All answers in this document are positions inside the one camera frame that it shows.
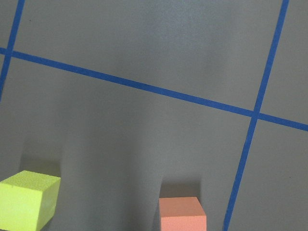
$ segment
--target yellow cube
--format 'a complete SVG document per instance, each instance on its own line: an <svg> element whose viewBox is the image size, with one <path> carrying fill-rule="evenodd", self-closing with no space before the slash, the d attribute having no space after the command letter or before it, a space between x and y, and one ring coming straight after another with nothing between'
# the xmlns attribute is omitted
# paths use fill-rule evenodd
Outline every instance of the yellow cube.
<svg viewBox="0 0 308 231"><path fill-rule="evenodd" d="M53 217L60 177L22 171L0 182L0 229L39 231Z"/></svg>

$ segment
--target blue tape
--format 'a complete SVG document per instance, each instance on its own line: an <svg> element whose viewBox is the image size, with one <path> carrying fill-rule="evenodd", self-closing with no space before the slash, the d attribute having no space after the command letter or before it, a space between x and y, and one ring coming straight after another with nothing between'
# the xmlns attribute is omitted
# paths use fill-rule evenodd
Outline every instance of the blue tape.
<svg viewBox="0 0 308 231"><path fill-rule="evenodd" d="M298 123L298 122L288 120L288 119L282 119L282 118L275 117L272 115L260 113L258 116L258 119L268 121L271 123L275 123L275 124L284 125L284 126L291 127L291 128L296 128L296 129L303 130L303 131L308 131L307 124Z"/></svg>
<svg viewBox="0 0 308 231"><path fill-rule="evenodd" d="M224 104L224 103L219 103L219 102L212 101L212 100L207 100L207 99L204 99L204 98L199 98L199 97L196 97L196 96L192 96L192 95L180 93L180 92L177 92L177 91L152 86L152 85L145 84L145 83L140 83L140 82L125 79L125 78L120 78L120 77L104 74L104 73L97 72L97 71L88 70L88 69L78 67L78 66L64 64L64 63L61 63L61 62L37 57L37 56L34 56L34 55L29 55L29 54L13 51L12 57L22 59L22 60L27 60L27 61L37 63L37 64L42 64L42 65L58 68L58 69L69 71L69 72L74 72L74 73L77 73L77 74L81 74L81 75L85 75L85 76L89 76L89 77L93 77L93 78L106 80L106 81L109 81L109 82L117 83L117 84L120 84L120 85L132 87L132 88L136 88L136 89L145 90L145 91L160 94L160 95L165 95L165 96L175 98L175 99L180 99L180 100L188 101L188 102L191 102L191 103L196 103L196 104L216 108L216 109L219 109L219 110L240 114L240 115L243 115L243 116L251 116L252 115L252 111L244 109L244 108L235 107L235 106L231 106L231 105Z"/></svg>
<svg viewBox="0 0 308 231"><path fill-rule="evenodd" d="M6 49L5 49L5 48L0 47L0 54L6 54Z"/></svg>
<svg viewBox="0 0 308 231"><path fill-rule="evenodd" d="M0 74L0 101L1 101L1 97L2 97L4 82L5 82L6 76L7 76L8 71L9 71L9 66L10 66L10 62L11 62L11 54L13 52L13 48L14 48L14 44L15 44L15 40L16 40L16 35L17 35L17 31L18 31L18 27L19 27L19 23L20 23L20 19L21 19L21 15L23 13L24 4L25 4L25 0L19 0L17 7L16 7L16 12L15 12L15 16L14 16L13 25L12 25L12 28L11 28L8 47L6 49L5 58L4 58L4 61L3 61L3 66L2 66L2 70L1 70L1 74Z"/></svg>
<svg viewBox="0 0 308 231"><path fill-rule="evenodd" d="M230 198L229 198L228 207L227 207L227 210L226 210L225 219L224 219L223 228L222 228L223 231L227 231L229 229L229 225L230 225L235 201L236 201L237 194L238 194L240 184L241 184L241 181L242 181L242 176L243 176L245 165L246 165L246 162L247 162L248 153L249 153L251 142L252 142L254 132L255 132L255 129L256 129L257 120L258 120L259 113L260 113L260 110L261 110L261 106L262 106L262 103L263 103L266 87L267 87L267 84L268 84L268 81L269 81L270 72L271 72L271 69L272 69L272 66L273 66L276 50L277 50L278 43L279 43L279 38L280 38L280 35L281 35L281 32L282 32L282 26L283 26L284 19L285 19L285 16L286 16L286 12L287 12L287 8L288 8L288 4L289 4L289 0L283 0L282 1L278 21L277 21L277 24L276 24L274 37L273 37L273 40L272 40L272 43L271 43L271 46L270 46L268 59L267 59L267 62L266 62L265 68L264 68L262 81L261 81L259 92L258 92L258 95L257 95L254 112L253 112L253 115L252 115L251 120L250 120L246 140L245 140L243 150L242 150L241 159L240 159L240 162L239 162L239 166L238 166L238 169L237 169L237 172L236 172L236 176L235 176L235 180L234 180L234 183L233 183L231 195L230 195Z"/></svg>

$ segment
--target cube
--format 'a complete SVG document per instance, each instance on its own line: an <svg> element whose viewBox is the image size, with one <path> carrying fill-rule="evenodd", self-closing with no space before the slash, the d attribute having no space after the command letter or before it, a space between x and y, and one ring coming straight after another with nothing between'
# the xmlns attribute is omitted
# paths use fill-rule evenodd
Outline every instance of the cube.
<svg viewBox="0 0 308 231"><path fill-rule="evenodd" d="M53 217L60 177L22 171L0 182L0 229L39 231Z"/></svg>
<svg viewBox="0 0 308 231"><path fill-rule="evenodd" d="M197 197L159 198L161 231L206 231L206 214Z"/></svg>

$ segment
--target blue tape strip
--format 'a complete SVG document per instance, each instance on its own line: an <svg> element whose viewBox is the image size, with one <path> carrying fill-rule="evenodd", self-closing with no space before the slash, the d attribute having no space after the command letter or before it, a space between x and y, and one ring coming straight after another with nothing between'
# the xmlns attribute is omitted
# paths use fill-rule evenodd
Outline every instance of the blue tape strip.
<svg viewBox="0 0 308 231"><path fill-rule="evenodd" d="M303 130L303 131L308 131L307 124L298 123L298 122L288 120L288 119L282 119L282 118L275 117L272 115L260 113L258 116L258 119L268 121L271 123L275 123L275 124L284 125L284 126L291 127L291 128L296 128L296 129Z"/></svg>
<svg viewBox="0 0 308 231"><path fill-rule="evenodd" d="M13 25L12 25L12 28L11 28L8 47L6 49L5 58L4 58L4 61L3 61L3 66L2 66L2 70L1 70L1 74L0 74L0 101L1 101L1 97L2 97L4 82L5 82L6 76L7 76L8 71L9 71L9 66L10 66L10 62L11 62L11 54L13 52L13 48L14 48L14 44L15 44L15 40L16 40L16 35L17 35L17 31L18 31L18 27L19 27L19 23L20 23L20 19L21 19L21 15L23 13L24 4L25 4L25 0L19 0L18 1Z"/></svg>
<svg viewBox="0 0 308 231"><path fill-rule="evenodd" d="M58 69L78 73L78 74L93 77L93 78L106 80L106 81L109 81L109 82L121 84L121 85L124 85L124 86L136 88L136 89L149 91L149 92L160 94L160 95L165 95L165 96L168 96L168 97L188 101L188 102L191 102L191 103L196 103L196 104L200 104L200 105L204 105L204 106L208 106L208 107L212 107L212 108L217 108L217 109L220 109L220 110L223 110L223 111L228 111L228 112L240 114L240 115L243 115L243 116L244 115L245 116L251 116L252 115L252 111L244 109L244 108L235 107L235 106L231 106L231 105L224 104L224 103L219 103L219 102L216 102L216 101L207 100L207 99L204 99L204 98L199 98L199 97L188 95L188 94L183 94L183 93L173 91L173 90L155 87L155 86L152 86L152 85L149 85L149 84L144 84L144 83L136 82L136 81L125 79L125 78L120 78L120 77L104 74L104 73L101 73L101 72L88 70L88 69L78 67L78 66L64 64L64 63L61 63L61 62L37 57L37 56L34 56L34 55L29 55L29 54L13 51L12 57L22 59L22 60L27 60L27 61L34 62L34 63L37 63L37 64L55 67L55 68L58 68Z"/></svg>
<svg viewBox="0 0 308 231"><path fill-rule="evenodd" d="M229 203L228 203L228 207L227 207L227 210L226 210L225 219L224 219L223 228L222 228L223 231L227 231L228 228L229 228L229 225L230 225L230 220L231 220L231 217L232 217L235 201L236 201L237 194L238 194L238 191L239 191L239 188L240 188L243 172L244 172L245 165L246 165L247 158L248 158L248 153L249 153L251 142L252 142L254 132L255 132L255 129L256 129L257 120L258 120L258 116L259 116L261 106L262 106L262 103L263 103L266 87L267 87L267 84L268 84L268 81L269 81L270 72L271 72L271 69L272 69L276 50L277 50L278 43L279 43L279 38L280 38L280 35L281 35L281 32L282 32L282 26L283 26L283 23L284 23L288 4L289 4L289 0L283 0L282 1L278 21L277 21L277 24L276 24L274 37L273 37L273 40L272 40L272 43L271 43L271 46L270 46L266 66L264 68L264 73L263 73L262 81L261 81L261 84L260 84L260 88L259 88L254 112L253 112L252 118L250 120L246 140L245 140L243 150L242 150L242 155L241 155L241 158L240 158L239 166L238 166L236 176L235 176L235 180L234 180L234 183L233 183L232 192L231 192L231 195L230 195L230 198L229 198Z"/></svg>
<svg viewBox="0 0 308 231"><path fill-rule="evenodd" d="M0 47L0 54L6 54L6 49L5 49L5 48Z"/></svg>

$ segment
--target gray surface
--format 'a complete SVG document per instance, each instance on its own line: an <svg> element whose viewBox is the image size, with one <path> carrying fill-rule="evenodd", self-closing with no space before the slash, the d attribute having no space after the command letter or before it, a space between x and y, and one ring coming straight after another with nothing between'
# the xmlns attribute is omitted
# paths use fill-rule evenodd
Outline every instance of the gray surface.
<svg viewBox="0 0 308 231"><path fill-rule="evenodd" d="M8 45L16 4L17 0L0 0L0 47Z"/></svg>
<svg viewBox="0 0 308 231"><path fill-rule="evenodd" d="M26 0L15 50L252 109L280 4ZM262 106L303 123L307 5L290 2ZM1 47L15 6L1 1ZM44 231L157 231L159 195L198 196L219 231L249 119L12 58L0 180L62 177ZM258 121L230 230L307 229L307 135Z"/></svg>
<svg viewBox="0 0 308 231"><path fill-rule="evenodd" d="M307 230L307 139L258 121L230 231Z"/></svg>
<svg viewBox="0 0 308 231"><path fill-rule="evenodd" d="M308 2L292 1L262 112L308 124Z"/></svg>
<svg viewBox="0 0 308 231"><path fill-rule="evenodd" d="M17 51L253 109L280 0L27 0Z"/></svg>
<svg viewBox="0 0 308 231"><path fill-rule="evenodd" d="M192 190L209 230L221 229L249 123L17 59L0 118L1 178L23 168L50 173L40 165L48 161L60 166L49 231L151 230L162 183L199 184Z"/></svg>

